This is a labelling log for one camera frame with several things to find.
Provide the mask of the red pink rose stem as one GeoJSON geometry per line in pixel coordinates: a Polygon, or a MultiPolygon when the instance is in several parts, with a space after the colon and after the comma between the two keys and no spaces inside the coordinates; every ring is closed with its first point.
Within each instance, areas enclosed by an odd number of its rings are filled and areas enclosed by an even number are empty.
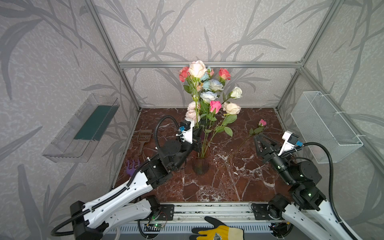
{"type": "Polygon", "coordinates": [[[189,72],[189,67],[183,67],[179,71],[179,79],[182,83],[184,83],[184,85],[183,85],[184,90],[187,93],[191,94],[192,90],[194,88],[194,82],[193,82],[193,78],[191,77],[191,74],[189,72]]]}

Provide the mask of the pale pink flower stem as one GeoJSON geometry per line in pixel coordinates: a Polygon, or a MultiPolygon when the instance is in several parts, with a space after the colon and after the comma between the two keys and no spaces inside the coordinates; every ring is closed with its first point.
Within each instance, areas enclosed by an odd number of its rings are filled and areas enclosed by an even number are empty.
{"type": "Polygon", "coordinates": [[[185,114],[186,119],[194,120],[195,123],[200,121],[200,103],[191,102],[187,107],[187,112],[185,114]]]}

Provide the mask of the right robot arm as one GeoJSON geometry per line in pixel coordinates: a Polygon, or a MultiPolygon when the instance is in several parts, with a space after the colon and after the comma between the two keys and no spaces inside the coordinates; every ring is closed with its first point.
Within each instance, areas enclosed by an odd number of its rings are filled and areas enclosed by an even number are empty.
{"type": "Polygon", "coordinates": [[[312,240],[359,240],[360,236],[340,217],[333,199],[334,166],[330,152],[315,142],[301,143],[299,137],[286,131],[284,143],[263,135],[254,136],[257,156],[270,164],[281,179],[290,186],[291,203],[281,194],[268,203],[266,213],[275,220],[284,220],[297,227],[312,240]],[[309,160],[294,163],[291,155],[305,147],[315,146],[324,151],[329,162],[329,187],[325,195],[317,187],[322,179],[316,165],[309,160]]]}

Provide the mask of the hot pink rose stem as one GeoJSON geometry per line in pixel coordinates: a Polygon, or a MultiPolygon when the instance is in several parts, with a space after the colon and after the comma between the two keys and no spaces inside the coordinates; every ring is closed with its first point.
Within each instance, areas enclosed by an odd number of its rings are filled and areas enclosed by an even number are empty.
{"type": "Polygon", "coordinates": [[[203,132],[204,138],[202,142],[202,150],[200,153],[201,158],[205,158],[208,152],[208,148],[211,144],[212,137],[214,134],[214,128],[218,121],[217,114],[222,108],[222,104],[220,101],[210,101],[210,103],[202,102],[201,110],[203,113],[202,124],[203,124],[203,132]]]}

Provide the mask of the small magenta rose stem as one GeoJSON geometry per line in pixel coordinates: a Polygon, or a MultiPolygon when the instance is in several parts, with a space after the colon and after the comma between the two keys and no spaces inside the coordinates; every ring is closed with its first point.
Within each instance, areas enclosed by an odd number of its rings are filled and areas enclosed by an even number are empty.
{"type": "Polygon", "coordinates": [[[250,137],[262,133],[262,132],[264,131],[266,125],[267,125],[267,122],[266,122],[265,120],[261,119],[261,120],[259,121],[258,126],[257,126],[256,128],[254,128],[254,129],[251,128],[251,129],[249,130],[249,134],[248,134],[248,136],[243,140],[243,142],[240,144],[240,146],[237,148],[237,150],[239,150],[239,149],[242,147],[242,145],[243,145],[243,144],[244,144],[250,137]]]}

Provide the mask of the white blue rose stem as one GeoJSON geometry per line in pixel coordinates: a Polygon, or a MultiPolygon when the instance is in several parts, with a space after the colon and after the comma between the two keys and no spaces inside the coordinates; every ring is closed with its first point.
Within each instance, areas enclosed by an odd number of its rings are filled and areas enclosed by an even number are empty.
{"type": "Polygon", "coordinates": [[[209,80],[209,90],[213,93],[224,90],[224,85],[218,80],[209,80]]]}
{"type": "Polygon", "coordinates": [[[204,101],[206,103],[210,103],[210,101],[216,101],[218,98],[217,94],[216,93],[213,93],[211,91],[207,91],[207,92],[202,92],[200,94],[200,123],[202,124],[202,117],[203,117],[203,113],[202,113],[202,110],[201,110],[201,103],[204,101]]]}

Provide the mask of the coral pink rose stem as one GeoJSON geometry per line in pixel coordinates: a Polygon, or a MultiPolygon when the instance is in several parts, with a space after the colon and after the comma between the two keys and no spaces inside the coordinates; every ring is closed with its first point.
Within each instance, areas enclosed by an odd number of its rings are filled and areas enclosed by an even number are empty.
{"type": "MultiPolygon", "coordinates": [[[[218,91],[219,92],[223,92],[224,91],[224,87],[227,83],[227,81],[229,81],[231,79],[231,74],[230,72],[227,70],[227,69],[223,69],[223,68],[220,68],[219,70],[219,89],[218,91]]],[[[222,94],[223,96],[223,103],[227,102],[228,99],[230,99],[230,94],[222,94]]]]}

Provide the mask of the large pale pink rose stem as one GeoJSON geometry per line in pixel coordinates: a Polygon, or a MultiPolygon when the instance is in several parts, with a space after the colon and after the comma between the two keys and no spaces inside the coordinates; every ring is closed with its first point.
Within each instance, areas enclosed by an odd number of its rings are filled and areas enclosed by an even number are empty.
{"type": "Polygon", "coordinates": [[[213,142],[214,137],[219,133],[226,133],[230,137],[233,136],[233,130],[229,127],[229,125],[237,120],[240,111],[241,107],[235,103],[225,102],[222,104],[222,108],[217,114],[218,121],[214,128],[211,143],[213,142]]]}

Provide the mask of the light blue flower stem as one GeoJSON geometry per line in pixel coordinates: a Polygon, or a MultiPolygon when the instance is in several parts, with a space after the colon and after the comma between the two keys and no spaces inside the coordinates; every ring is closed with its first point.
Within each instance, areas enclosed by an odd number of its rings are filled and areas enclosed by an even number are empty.
{"type": "Polygon", "coordinates": [[[205,72],[204,75],[201,77],[201,84],[200,87],[204,90],[208,90],[210,87],[210,80],[211,76],[208,72],[205,72]]]}

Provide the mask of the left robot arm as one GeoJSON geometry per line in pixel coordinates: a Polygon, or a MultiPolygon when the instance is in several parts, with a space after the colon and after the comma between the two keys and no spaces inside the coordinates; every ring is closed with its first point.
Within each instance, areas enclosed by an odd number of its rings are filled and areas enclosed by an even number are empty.
{"type": "Polygon", "coordinates": [[[73,235],[77,240],[100,240],[109,231],[126,223],[158,214],[161,204],[155,196],[137,203],[132,201],[166,183],[191,152],[201,150],[202,131],[203,127],[193,119],[186,118],[178,123],[172,116],[162,117],[154,129],[157,153],[140,164],[130,179],[114,190],[93,201],[72,204],[71,217],[54,227],[51,236],[73,235]],[[160,145],[158,130],[166,119],[174,122],[177,134],[174,139],[160,145]]]}

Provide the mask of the cream white rose stem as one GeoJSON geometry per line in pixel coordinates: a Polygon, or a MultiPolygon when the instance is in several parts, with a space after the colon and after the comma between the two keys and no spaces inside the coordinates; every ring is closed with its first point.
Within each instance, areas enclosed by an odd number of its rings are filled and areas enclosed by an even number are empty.
{"type": "Polygon", "coordinates": [[[223,103],[227,102],[229,99],[240,99],[243,96],[243,91],[239,87],[235,87],[228,95],[224,95],[223,103]]]}

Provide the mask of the red glass vase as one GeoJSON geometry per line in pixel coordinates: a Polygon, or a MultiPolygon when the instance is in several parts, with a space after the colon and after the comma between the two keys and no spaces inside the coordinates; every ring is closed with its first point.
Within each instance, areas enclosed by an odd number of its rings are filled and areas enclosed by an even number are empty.
{"type": "Polygon", "coordinates": [[[209,151],[206,152],[204,157],[196,151],[192,152],[192,168],[197,175],[204,175],[208,172],[210,168],[208,158],[210,155],[211,153],[209,151]]]}

